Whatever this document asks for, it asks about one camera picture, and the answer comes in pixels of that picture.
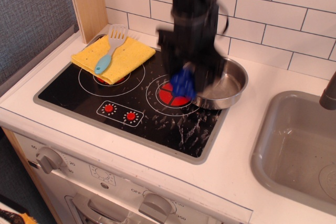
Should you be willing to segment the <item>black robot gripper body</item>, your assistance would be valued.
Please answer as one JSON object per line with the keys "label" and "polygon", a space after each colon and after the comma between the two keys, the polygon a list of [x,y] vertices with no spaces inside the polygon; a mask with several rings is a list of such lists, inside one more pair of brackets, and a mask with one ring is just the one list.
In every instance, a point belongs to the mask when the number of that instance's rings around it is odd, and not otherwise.
{"label": "black robot gripper body", "polygon": [[224,60],[214,47],[217,34],[218,17],[210,16],[195,26],[174,24],[173,30],[160,28],[159,45],[161,48],[178,48],[183,51],[185,63],[215,66]]}

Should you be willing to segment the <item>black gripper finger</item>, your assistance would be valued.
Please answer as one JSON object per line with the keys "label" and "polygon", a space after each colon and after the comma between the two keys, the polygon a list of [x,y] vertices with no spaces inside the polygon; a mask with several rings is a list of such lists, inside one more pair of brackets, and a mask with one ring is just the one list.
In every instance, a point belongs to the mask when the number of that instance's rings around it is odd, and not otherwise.
{"label": "black gripper finger", "polygon": [[185,64],[183,51],[178,48],[161,48],[161,55],[165,71],[170,77],[180,72]]}
{"label": "black gripper finger", "polygon": [[195,92],[203,92],[203,90],[211,85],[224,70],[224,64],[215,66],[196,65],[194,71],[194,87]]}

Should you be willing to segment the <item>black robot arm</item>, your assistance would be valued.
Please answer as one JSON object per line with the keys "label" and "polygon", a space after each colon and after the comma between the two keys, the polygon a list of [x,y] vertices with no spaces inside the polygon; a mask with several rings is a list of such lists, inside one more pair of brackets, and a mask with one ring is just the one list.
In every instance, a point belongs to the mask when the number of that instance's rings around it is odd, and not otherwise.
{"label": "black robot arm", "polygon": [[174,95],[193,99],[223,72],[224,59],[214,47],[218,12],[217,0],[173,0],[173,30],[158,32]]}

